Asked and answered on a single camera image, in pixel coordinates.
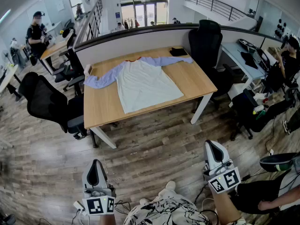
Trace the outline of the person's beige trousers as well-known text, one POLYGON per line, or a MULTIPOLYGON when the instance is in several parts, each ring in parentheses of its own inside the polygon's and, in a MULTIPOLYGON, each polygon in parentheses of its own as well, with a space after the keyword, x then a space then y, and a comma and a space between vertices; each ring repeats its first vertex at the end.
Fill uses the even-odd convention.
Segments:
POLYGON ((175 198, 175 199, 180 199, 181 196, 177 194, 174 190, 169 190, 164 188, 158 193, 158 197, 162 199, 169 199, 169 198, 175 198))

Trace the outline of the white shirt with blue sleeves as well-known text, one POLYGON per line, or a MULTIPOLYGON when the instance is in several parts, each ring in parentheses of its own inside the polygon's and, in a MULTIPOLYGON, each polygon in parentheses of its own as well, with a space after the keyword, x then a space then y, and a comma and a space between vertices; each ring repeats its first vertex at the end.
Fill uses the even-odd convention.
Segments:
POLYGON ((118 95, 125 114, 178 99, 184 94, 162 67, 177 62, 191 64, 192 58, 140 57, 135 61, 124 61, 102 77, 89 75, 84 84, 102 89, 117 82, 118 95))

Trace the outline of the large glass window wall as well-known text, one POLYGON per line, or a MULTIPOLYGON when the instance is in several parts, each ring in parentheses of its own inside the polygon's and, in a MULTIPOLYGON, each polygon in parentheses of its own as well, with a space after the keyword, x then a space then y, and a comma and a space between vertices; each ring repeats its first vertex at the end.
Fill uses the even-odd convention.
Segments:
POLYGON ((167 24, 168 0, 120 0, 126 29, 167 24))

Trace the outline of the round white table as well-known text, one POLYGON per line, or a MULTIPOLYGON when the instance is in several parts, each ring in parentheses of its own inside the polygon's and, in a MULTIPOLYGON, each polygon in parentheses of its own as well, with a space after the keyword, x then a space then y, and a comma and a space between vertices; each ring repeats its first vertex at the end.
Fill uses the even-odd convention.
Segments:
POLYGON ((19 65, 8 66, 8 69, 6 70, 5 76, 3 81, 0 83, 0 93, 2 93, 7 85, 9 84, 10 80, 14 77, 19 83, 21 83, 20 79, 17 77, 16 72, 19 68, 19 65))

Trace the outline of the wooden side desk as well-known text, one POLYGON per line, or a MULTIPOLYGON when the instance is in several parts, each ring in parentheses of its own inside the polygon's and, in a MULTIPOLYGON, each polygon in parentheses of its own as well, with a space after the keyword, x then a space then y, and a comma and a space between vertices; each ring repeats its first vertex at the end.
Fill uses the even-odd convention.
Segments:
POLYGON ((45 66, 47 67, 49 73, 52 75, 54 73, 53 69, 50 67, 49 63, 46 61, 47 58, 59 53, 60 51, 62 51, 63 49, 66 49, 67 47, 67 42, 69 40, 69 38, 71 37, 71 35, 67 35, 66 38, 63 38, 62 35, 58 35, 57 37, 55 37, 55 41, 53 44, 50 44, 50 47, 48 47, 44 53, 41 56, 41 60, 43 61, 43 63, 45 64, 45 66))

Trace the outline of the person's left forearm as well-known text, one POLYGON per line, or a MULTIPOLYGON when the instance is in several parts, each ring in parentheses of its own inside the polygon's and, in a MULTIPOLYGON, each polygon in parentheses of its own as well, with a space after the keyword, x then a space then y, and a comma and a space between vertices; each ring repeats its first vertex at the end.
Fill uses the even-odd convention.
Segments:
POLYGON ((102 215, 100 216, 99 225, 116 225, 115 215, 102 215))

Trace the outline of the white cabinet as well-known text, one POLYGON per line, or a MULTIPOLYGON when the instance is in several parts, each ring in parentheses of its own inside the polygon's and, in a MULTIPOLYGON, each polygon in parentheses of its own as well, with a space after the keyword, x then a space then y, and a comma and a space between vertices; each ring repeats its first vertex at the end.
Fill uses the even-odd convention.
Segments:
POLYGON ((232 100, 237 95, 241 94, 245 89, 245 85, 246 85, 245 83, 234 83, 227 93, 230 100, 232 100))

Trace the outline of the black high-back office chair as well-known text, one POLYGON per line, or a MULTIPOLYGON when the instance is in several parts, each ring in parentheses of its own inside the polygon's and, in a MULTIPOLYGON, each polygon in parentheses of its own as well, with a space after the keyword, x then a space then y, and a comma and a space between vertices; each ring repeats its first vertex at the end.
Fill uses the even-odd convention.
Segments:
POLYGON ((188 34, 188 39, 191 57, 217 88, 210 100, 214 103, 215 108, 218 109, 219 102, 215 98, 228 93, 236 76, 227 64, 223 65, 225 70, 222 72, 218 72, 215 68, 223 39, 221 28, 215 21, 200 20, 199 28, 191 30, 188 34))

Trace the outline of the standing fan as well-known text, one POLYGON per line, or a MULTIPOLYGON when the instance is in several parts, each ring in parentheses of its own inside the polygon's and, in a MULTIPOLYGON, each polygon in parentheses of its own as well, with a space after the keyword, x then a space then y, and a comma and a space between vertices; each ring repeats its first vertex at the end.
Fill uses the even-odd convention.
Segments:
POLYGON ((1 57, 2 57, 2 60, 3 60, 5 63, 7 63, 8 65, 10 65, 11 67, 14 66, 13 63, 11 62, 11 60, 10 60, 8 51, 3 50, 2 53, 1 53, 1 57))

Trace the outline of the white desk leg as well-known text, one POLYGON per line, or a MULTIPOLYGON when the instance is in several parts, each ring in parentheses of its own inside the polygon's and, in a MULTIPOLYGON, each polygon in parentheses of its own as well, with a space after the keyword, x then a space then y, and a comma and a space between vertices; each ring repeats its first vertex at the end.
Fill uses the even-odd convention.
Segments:
POLYGON ((91 131, 96 134, 101 140, 103 140, 107 145, 109 145, 112 149, 116 149, 117 145, 113 142, 109 136, 100 128, 100 127, 92 127, 91 131))
POLYGON ((205 96, 203 96, 201 102, 199 103, 196 112, 194 113, 190 123, 191 124, 195 124, 197 122, 197 120, 199 119, 200 115, 202 114, 202 112, 204 111, 206 105, 208 104, 210 98, 212 97, 213 93, 207 94, 205 96))

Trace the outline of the black pouch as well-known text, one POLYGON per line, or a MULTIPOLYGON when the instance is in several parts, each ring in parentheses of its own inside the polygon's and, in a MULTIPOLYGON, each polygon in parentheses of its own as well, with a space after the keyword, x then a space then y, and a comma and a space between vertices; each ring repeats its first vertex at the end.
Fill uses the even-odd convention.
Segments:
POLYGON ((174 57, 179 57, 179 56, 185 56, 187 55, 187 52, 185 51, 184 48, 170 48, 169 53, 174 56, 174 57))

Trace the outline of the white power strip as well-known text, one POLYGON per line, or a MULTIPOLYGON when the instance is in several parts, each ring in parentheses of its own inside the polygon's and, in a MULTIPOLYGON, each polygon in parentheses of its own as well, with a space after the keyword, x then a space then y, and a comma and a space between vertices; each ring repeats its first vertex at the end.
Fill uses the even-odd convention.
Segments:
POLYGON ((84 215, 84 216, 87 215, 86 209, 85 209, 85 207, 84 207, 81 203, 79 203, 78 201, 75 201, 75 202, 73 203, 73 205, 74 205, 74 207, 75 207, 77 210, 79 210, 79 212, 80 212, 82 215, 84 215))

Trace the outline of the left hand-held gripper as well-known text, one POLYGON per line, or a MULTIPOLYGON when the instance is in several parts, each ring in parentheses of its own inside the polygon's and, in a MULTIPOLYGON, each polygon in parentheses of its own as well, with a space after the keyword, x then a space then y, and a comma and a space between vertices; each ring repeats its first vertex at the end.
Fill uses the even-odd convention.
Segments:
POLYGON ((102 163, 92 160, 82 174, 82 184, 85 188, 82 199, 89 216, 113 215, 115 206, 115 188, 107 185, 107 176, 102 163))

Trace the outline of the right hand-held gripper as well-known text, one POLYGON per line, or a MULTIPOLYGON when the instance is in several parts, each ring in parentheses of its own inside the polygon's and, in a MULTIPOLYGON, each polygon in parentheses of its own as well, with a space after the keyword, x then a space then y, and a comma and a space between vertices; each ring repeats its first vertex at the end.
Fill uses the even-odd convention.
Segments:
POLYGON ((241 183, 239 170, 223 145, 206 140, 204 155, 207 165, 203 169, 203 176, 217 194, 231 191, 241 183))

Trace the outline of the light blue desk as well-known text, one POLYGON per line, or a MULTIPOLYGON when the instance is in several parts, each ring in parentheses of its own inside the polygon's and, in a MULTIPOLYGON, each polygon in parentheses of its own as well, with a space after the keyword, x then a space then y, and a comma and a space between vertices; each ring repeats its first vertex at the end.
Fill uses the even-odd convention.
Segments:
POLYGON ((239 66, 247 77, 247 81, 243 86, 239 86, 239 92, 248 88, 252 89, 251 84, 253 80, 267 77, 269 72, 263 68, 263 63, 265 62, 264 58, 268 59, 266 55, 260 56, 257 50, 254 50, 253 53, 247 52, 240 43, 223 43, 222 50, 239 66), (257 68, 247 65, 246 61, 242 58, 241 52, 249 54, 253 58, 257 68))

